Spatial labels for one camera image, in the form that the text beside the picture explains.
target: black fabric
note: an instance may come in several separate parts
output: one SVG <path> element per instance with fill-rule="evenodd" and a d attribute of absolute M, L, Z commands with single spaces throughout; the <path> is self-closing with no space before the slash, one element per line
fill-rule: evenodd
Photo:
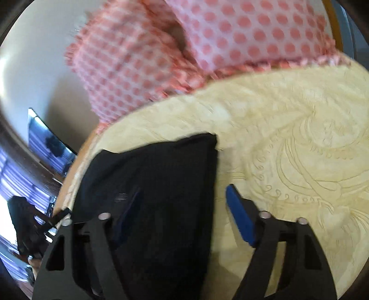
<path fill-rule="evenodd" d="M 103 150 L 91 162 L 72 218 L 124 216 L 114 227 L 113 254 L 130 299 L 199 299 L 213 223 L 215 145 L 216 136 L 199 134 L 120 154 Z M 113 211 L 120 201 L 127 205 Z"/>

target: television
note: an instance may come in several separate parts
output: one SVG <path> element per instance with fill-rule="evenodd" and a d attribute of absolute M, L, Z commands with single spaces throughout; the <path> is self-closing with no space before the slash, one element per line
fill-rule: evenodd
<path fill-rule="evenodd" d="M 28 109 L 28 148 L 52 171 L 65 177 L 76 153 L 64 144 L 39 118 Z"/>

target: tv screen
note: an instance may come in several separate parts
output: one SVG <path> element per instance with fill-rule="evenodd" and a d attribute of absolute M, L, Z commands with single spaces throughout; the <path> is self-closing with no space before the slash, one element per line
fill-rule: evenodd
<path fill-rule="evenodd" d="M 28 109 L 28 148 L 63 177 L 76 158 L 76 153 L 52 133 L 32 108 Z"/>

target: bed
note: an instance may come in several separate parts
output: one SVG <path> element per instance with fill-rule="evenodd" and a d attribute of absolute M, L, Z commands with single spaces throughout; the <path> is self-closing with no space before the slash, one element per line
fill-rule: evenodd
<path fill-rule="evenodd" d="M 314 2 L 329 15 L 329 1 Z M 231 299 L 252 256 L 227 210 L 224 191 L 236 185 L 275 217 L 309 220 L 341 297 L 369 257 L 369 74 L 354 61 L 243 74 L 209 83 L 192 95 L 172 96 L 92 132 L 56 202 L 73 208 L 79 183 L 102 149 L 123 152 L 199 132 L 218 136 L 212 255 L 203 299 Z M 278 257 L 283 257 L 283 245 Z M 276 263 L 268 293 L 276 289 Z"/>

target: bedspread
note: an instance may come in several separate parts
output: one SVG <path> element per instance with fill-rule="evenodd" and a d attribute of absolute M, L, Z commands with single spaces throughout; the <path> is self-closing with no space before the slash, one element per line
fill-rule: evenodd
<path fill-rule="evenodd" d="M 231 299 L 253 254 L 226 207 L 230 183 L 279 219 L 309 220 L 341 296 L 369 256 L 368 112 L 369 74 L 355 62 L 217 81 L 111 126 L 91 145 L 65 204 L 73 206 L 88 162 L 101 149 L 122 152 L 198 132 L 216 133 L 219 167 L 203 299 Z M 278 257 L 269 293 L 281 272 L 282 243 Z"/>

